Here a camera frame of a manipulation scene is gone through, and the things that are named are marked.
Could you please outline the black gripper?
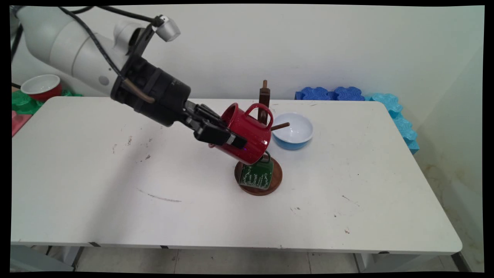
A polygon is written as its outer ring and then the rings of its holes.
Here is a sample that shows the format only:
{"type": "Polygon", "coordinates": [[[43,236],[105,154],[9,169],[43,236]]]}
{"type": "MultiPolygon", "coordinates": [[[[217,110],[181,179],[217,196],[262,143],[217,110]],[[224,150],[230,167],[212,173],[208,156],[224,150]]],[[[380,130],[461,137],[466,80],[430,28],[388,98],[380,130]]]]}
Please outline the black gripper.
{"type": "Polygon", "coordinates": [[[247,139],[235,134],[227,123],[205,104],[191,102],[191,112],[184,112],[184,105],[191,93],[190,86],[155,67],[140,55],[133,54],[122,68],[122,74],[136,85],[154,103],[141,100],[128,90],[118,77],[111,91],[111,99],[131,107],[161,125],[170,127],[174,122],[183,122],[193,130],[196,140],[223,146],[225,144],[242,149],[247,139]]]}

